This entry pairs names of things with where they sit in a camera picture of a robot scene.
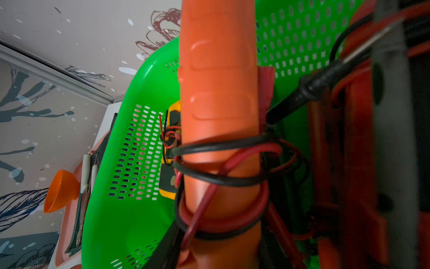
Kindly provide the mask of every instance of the red wire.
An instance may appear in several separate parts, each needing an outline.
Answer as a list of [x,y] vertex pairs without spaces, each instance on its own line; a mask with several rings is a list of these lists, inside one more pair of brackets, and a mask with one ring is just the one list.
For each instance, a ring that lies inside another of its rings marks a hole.
[[160,134],[161,134],[161,137],[163,138],[163,140],[164,140],[164,132],[163,132],[163,125],[161,124],[161,114],[158,114],[158,119],[159,119],[159,121],[158,121],[158,123],[160,124]]
[[[181,135],[179,133],[175,133],[175,138],[180,144]],[[292,165],[297,159],[297,155],[304,156],[294,145],[292,145],[288,141],[281,139],[281,142],[288,146],[294,152],[294,155],[287,163],[272,169],[271,172],[276,172],[288,167],[289,165]],[[238,150],[221,165],[218,171],[218,175],[228,175],[230,171],[233,170],[233,168],[236,167],[236,165],[238,165],[241,161],[254,154],[262,152],[272,152],[277,155],[280,155],[282,153],[282,147],[276,143],[265,143],[262,145]],[[180,157],[175,156],[173,161],[180,161]],[[182,174],[176,169],[175,173],[175,187],[178,187],[179,182],[182,179]],[[182,197],[180,197],[179,202],[179,216],[184,221],[184,223],[188,225],[188,229],[186,230],[184,238],[182,240],[181,250],[186,250],[189,248],[191,239],[194,237],[198,229],[204,232],[223,233],[240,229],[255,220],[256,217],[259,216],[266,208],[267,201],[269,198],[269,184],[267,183],[267,181],[263,182],[260,186],[261,189],[258,196],[255,199],[254,204],[251,205],[248,210],[238,216],[224,220],[208,221],[202,219],[204,212],[208,208],[215,193],[219,189],[218,185],[209,185],[194,214],[192,214],[188,210],[185,204],[184,194],[182,194]],[[274,231],[285,253],[287,253],[287,255],[289,256],[292,264],[297,269],[306,269],[306,266],[303,263],[304,256],[298,251],[296,245],[294,244],[293,236],[288,232],[278,212],[271,203],[269,204],[267,210],[268,211],[266,212],[266,218],[270,223],[270,228]],[[305,235],[295,235],[298,240],[306,240],[308,237],[311,238],[312,236],[313,233]]]
[[181,126],[173,125],[173,126],[167,126],[166,129],[169,130],[169,129],[182,129],[182,128]]
[[[430,41],[424,42],[422,44],[416,45],[408,50],[408,57],[416,57],[422,53],[426,53],[430,51]],[[358,76],[370,72],[370,60],[364,61],[356,70],[351,72],[345,78],[343,78],[339,83],[334,87],[331,93],[332,103],[340,106],[341,101],[339,100],[339,94],[344,90],[344,88],[351,83],[351,81],[355,80]]]
[[420,4],[416,4],[410,7],[407,7],[397,14],[394,14],[388,18],[385,18],[379,22],[373,22],[370,26],[358,30],[357,34],[351,35],[348,37],[348,43],[344,50],[341,53],[342,57],[345,57],[354,49],[363,44],[367,39],[372,37],[376,32],[382,30],[386,26],[400,20],[410,20],[418,17],[422,17],[424,15],[430,14],[430,1],[426,1]]
[[167,131],[165,136],[168,136],[169,134],[171,134],[172,136],[175,136],[175,131]]
[[[276,143],[265,143],[238,150],[221,165],[218,175],[228,175],[230,171],[233,170],[233,168],[236,167],[236,165],[238,165],[240,162],[254,154],[262,152],[273,152],[280,155],[282,153],[282,147]],[[190,212],[186,210],[185,202],[183,199],[181,199],[179,204],[179,215],[181,216],[181,219],[186,224],[188,224],[188,229],[185,232],[184,239],[182,239],[181,250],[186,250],[188,248],[190,240],[194,237],[198,228],[204,232],[222,233],[242,228],[253,221],[264,211],[267,204],[268,187],[265,188],[263,185],[264,184],[261,186],[261,191],[258,195],[258,198],[256,199],[256,203],[252,205],[249,210],[243,214],[229,218],[227,220],[205,221],[202,219],[205,210],[208,208],[209,203],[219,188],[218,185],[209,185],[194,215],[191,215]]]

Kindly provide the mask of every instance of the basket ventilation holes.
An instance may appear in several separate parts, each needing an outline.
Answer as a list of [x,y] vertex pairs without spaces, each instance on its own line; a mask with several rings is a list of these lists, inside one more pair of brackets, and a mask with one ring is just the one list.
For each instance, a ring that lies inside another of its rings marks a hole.
[[[276,66],[275,78],[301,76],[325,66],[326,59],[310,58],[309,52],[329,51],[333,41],[347,27],[350,14],[346,9],[357,5],[356,0],[334,5],[328,5],[325,0],[300,0],[286,9],[258,18],[257,63]],[[297,57],[308,60],[297,62]],[[294,60],[293,65],[276,64],[291,59]]]
[[[167,68],[174,71],[177,70],[179,63],[173,61],[166,64]],[[158,181],[160,180],[161,156],[155,155],[153,151],[147,150],[147,143],[142,142],[139,136],[144,137],[147,141],[152,141],[150,144],[160,144],[159,136],[160,130],[154,126],[158,126],[158,112],[151,110],[148,106],[136,105],[133,110],[133,116],[131,118],[130,127],[127,130],[125,141],[121,150],[121,158],[118,160],[117,167],[115,168],[114,178],[112,185],[109,187],[108,196],[117,197],[118,200],[124,199],[136,199],[142,200],[142,198],[149,198],[151,201],[156,201],[159,189]],[[146,123],[144,118],[150,116],[153,120],[149,120]],[[139,124],[142,128],[137,128],[134,122],[142,122]],[[148,181],[141,181],[140,178],[146,179],[150,177]],[[146,192],[135,192],[136,189],[143,190]]]
[[151,258],[152,253],[157,248],[157,245],[160,243],[158,239],[152,241],[146,247],[139,247],[133,251],[130,255],[127,255],[124,260],[115,259],[111,261],[111,265],[114,269],[139,269],[142,267],[142,264]]

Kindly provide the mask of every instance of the red plastic part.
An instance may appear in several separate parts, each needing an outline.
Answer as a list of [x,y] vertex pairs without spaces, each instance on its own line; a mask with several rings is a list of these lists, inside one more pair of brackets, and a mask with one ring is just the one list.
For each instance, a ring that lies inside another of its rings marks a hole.
[[306,269],[306,266],[303,263],[305,256],[298,251],[292,235],[285,227],[281,216],[278,214],[272,203],[270,203],[267,207],[266,220],[269,223],[270,229],[275,234],[279,244],[284,249],[294,268]]
[[275,68],[271,66],[258,67],[258,121],[260,133],[266,124],[266,114],[270,108],[275,86]]
[[[241,149],[221,165],[218,175],[227,176],[230,171],[242,161],[251,157],[252,155],[262,152],[272,152],[280,155],[282,154],[282,147],[276,143],[265,143],[251,148]],[[192,215],[187,210],[184,200],[181,199],[179,203],[179,215],[181,216],[181,219],[183,219],[183,221],[189,225],[182,241],[181,250],[185,250],[189,246],[189,240],[195,235],[197,230],[204,232],[223,233],[248,225],[264,211],[269,198],[268,184],[267,182],[264,182],[261,184],[260,193],[258,194],[254,204],[242,214],[223,220],[203,220],[202,216],[218,189],[219,186],[214,184],[211,184],[208,187],[194,215]]]
[[318,240],[318,254],[321,269],[341,269],[338,248],[329,238]]
[[[323,101],[309,105],[316,201],[331,203],[331,193],[337,193],[340,204],[341,246],[336,251],[329,239],[320,244],[322,268],[338,256],[348,269],[368,268],[369,256],[387,265],[386,222],[377,212],[370,73],[346,85],[344,110],[334,109],[330,100],[326,93]],[[330,160],[329,169],[324,159]]]
[[420,269],[430,269],[430,213],[422,212],[419,228]]

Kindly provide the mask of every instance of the orange plastic funnel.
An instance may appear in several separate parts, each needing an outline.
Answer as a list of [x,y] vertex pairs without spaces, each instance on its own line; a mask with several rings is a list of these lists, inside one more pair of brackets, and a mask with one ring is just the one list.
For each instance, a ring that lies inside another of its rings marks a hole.
[[79,190],[80,183],[76,177],[69,171],[59,170],[49,187],[43,211],[52,213],[62,209],[78,198]]

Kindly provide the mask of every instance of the black cable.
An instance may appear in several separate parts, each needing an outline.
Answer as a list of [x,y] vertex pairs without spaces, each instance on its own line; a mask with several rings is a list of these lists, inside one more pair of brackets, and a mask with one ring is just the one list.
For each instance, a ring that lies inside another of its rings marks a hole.
[[429,17],[419,17],[403,23],[405,32],[413,31],[414,29],[428,27],[430,25]]
[[412,48],[430,39],[430,27],[414,28],[405,33],[406,45]]
[[341,33],[341,35],[335,41],[335,44],[333,45],[332,50],[330,52],[330,62],[336,59],[336,53],[338,52],[338,49],[341,46],[342,42],[345,40],[345,38],[347,38],[347,36],[349,36],[352,32],[354,32],[358,28],[371,22],[373,20],[373,17],[374,17],[373,13],[370,13],[369,15],[364,16],[363,18],[359,19],[355,23],[351,24],[348,28],[345,29],[345,31]]
[[305,171],[304,171],[304,175],[302,176],[301,180],[299,182],[297,182],[298,185],[302,185],[303,183],[306,182],[306,180],[309,178],[310,175],[310,162],[307,158],[303,157],[303,162],[305,165]]
[[250,177],[230,177],[220,176],[207,172],[197,171],[189,168],[179,162],[174,162],[173,167],[184,175],[191,176],[195,179],[200,179],[211,184],[216,184],[225,187],[250,187],[255,186],[267,180],[267,173],[262,172],[256,176]]
[[[167,125],[167,116],[168,116],[168,114],[169,114],[169,111],[168,110],[166,110],[166,116],[164,117],[164,128],[163,128],[163,133],[166,133],[166,125]],[[162,142],[163,142],[163,145],[162,145],[162,152],[163,152],[163,161],[164,161],[164,163],[165,164],[167,164],[168,165],[168,163],[167,163],[167,161],[166,161],[166,154],[164,153],[164,141],[163,140],[161,140]]]
[[[181,219],[181,216],[179,215],[179,202],[181,201],[183,192],[184,192],[184,181],[181,180],[181,182],[179,183],[178,192],[176,193],[176,197],[175,197],[175,221],[179,226],[179,228],[185,232],[188,229],[188,226],[187,224],[184,223],[184,221]],[[208,232],[197,231],[194,237],[197,239],[208,240],[208,241],[225,240],[225,239],[236,237],[248,231],[252,227],[254,227],[264,216],[266,209],[263,210],[263,212],[252,222],[250,222],[249,224],[247,224],[242,228],[236,229],[231,232],[223,232],[223,233],[208,233]]]
[[238,148],[249,148],[255,145],[267,143],[267,142],[277,142],[279,137],[274,134],[263,133],[259,136],[253,136],[243,139],[231,140],[231,141],[221,141],[221,142],[210,142],[202,143],[196,145],[185,145],[173,149],[174,155],[187,155],[200,152],[216,152],[230,149]]
[[267,112],[266,122],[276,124],[309,101],[321,100],[324,90],[348,74],[350,69],[349,63],[336,60],[315,74],[302,76],[299,86]]
[[[267,142],[276,142],[282,147],[286,147],[285,144],[282,143],[275,134],[263,133],[259,136],[238,139],[234,141],[222,141],[222,142],[212,142],[212,143],[182,146],[182,147],[175,148],[173,150],[173,153],[175,155],[187,155],[187,154],[194,154],[194,153],[201,153],[201,152],[213,152],[213,151],[221,151],[221,150],[224,151],[224,150],[239,149],[239,148],[249,148],[249,147],[264,144]],[[209,182],[211,184],[216,184],[219,186],[229,186],[229,187],[254,186],[267,180],[267,176],[269,174],[267,169],[265,169],[265,167],[263,167],[263,171],[259,175],[246,177],[246,178],[220,176],[212,173],[197,171],[181,164],[180,162],[175,162],[173,164],[173,167],[177,171],[181,172],[183,175],[188,175],[195,179],[200,179],[200,180]],[[290,171],[296,168],[297,168],[296,166],[294,166],[293,168],[287,167],[284,170]],[[183,220],[179,216],[179,209],[178,209],[179,201],[182,199],[182,196],[183,196],[182,195],[183,191],[184,191],[184,183],[183,183],[183,180],[181,180],[175,197],[175,220],[178,226],[183,231],[186,231],[188,229],[188,226],[183,222]],[[197,231],[195,234],[195,237],[203,240],[222,240],[222,239],[228,239],[228,238],[238,236],[246,232],[250,228],[254,227],[254,225],[257,224],[258,221],[260,221],[261,217],[264,215],[264,211],[255,220],[253,220],[251,223],[249,223],[248,225],[240,229],[236,229],[234,231],[225,232],[225,233],[206,233],[202,231]]]

